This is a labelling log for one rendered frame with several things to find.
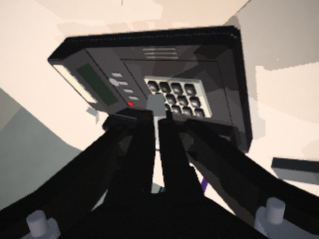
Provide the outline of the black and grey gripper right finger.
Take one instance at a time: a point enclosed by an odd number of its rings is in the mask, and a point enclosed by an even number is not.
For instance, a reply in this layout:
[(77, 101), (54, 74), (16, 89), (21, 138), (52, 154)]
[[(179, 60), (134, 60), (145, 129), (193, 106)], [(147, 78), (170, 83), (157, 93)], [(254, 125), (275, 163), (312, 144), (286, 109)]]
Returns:
[(156, 94), (156, 122), (175, 239), (220, 238), (195, 168), (237, 217), (269, 239), (319, 239), (319, 196), (277, 178), (201, 121), (176, 124), (163, 94)]

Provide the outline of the black desk phone body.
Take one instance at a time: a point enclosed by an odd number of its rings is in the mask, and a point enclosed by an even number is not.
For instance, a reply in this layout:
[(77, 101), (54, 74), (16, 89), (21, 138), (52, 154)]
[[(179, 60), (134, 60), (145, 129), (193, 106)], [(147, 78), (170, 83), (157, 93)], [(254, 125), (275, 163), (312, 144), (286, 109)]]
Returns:
[(234, 25), (67, 37), (47, 61), (95, 111), (136, 120), (149, 95), (163, 94), (176, 124), (199, 120), (249, 153), (248, 92)]

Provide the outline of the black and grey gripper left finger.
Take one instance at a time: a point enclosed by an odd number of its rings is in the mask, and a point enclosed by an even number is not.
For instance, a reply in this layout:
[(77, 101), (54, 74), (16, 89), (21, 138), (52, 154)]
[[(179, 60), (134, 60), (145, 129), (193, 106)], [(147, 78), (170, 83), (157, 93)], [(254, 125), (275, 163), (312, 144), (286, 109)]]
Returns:
[(37, 190), (0, 210), (0, 239), (57, 239), (107, 190), (86, 239), (134, 239), (142, 192), (152, 193), (156, 94), (137, 122), (112, 126)]

